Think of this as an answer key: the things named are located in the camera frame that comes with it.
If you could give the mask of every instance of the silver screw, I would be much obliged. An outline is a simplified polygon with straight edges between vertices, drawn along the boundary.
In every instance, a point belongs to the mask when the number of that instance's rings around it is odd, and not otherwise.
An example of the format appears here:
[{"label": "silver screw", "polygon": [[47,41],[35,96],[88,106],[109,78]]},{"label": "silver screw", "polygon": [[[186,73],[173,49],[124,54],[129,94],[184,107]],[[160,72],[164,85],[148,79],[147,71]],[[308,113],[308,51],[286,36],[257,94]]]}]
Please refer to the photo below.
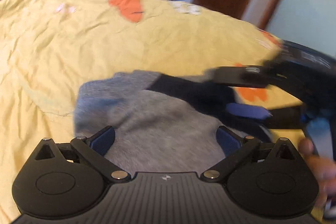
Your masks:
[{"label": "silver screw", "polygon": [[114,171],[111,174],[111,177],[114,179],[125,179],[128,176],[128,173],[122,170]]},{"label": "silver screw", "polygon": [[203,175],[208,179],[216,179],[220,176],[220,173],[216,170],[207,170]]}]

